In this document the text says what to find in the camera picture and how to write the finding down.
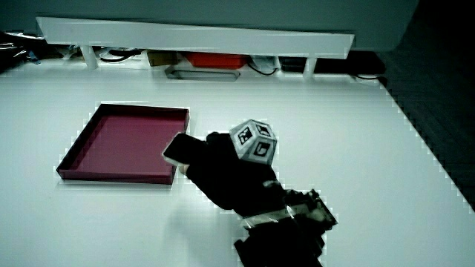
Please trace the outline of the person's right hand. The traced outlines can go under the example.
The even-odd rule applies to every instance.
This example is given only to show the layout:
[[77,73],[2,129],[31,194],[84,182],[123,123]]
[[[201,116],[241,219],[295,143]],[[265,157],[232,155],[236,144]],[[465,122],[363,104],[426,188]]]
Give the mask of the person's right hand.
[[277,138],[269,124],[249,119],[198,144],[197,158],[179,170],[215,205],[242,217],[284,207],[286,191],[272,169]]

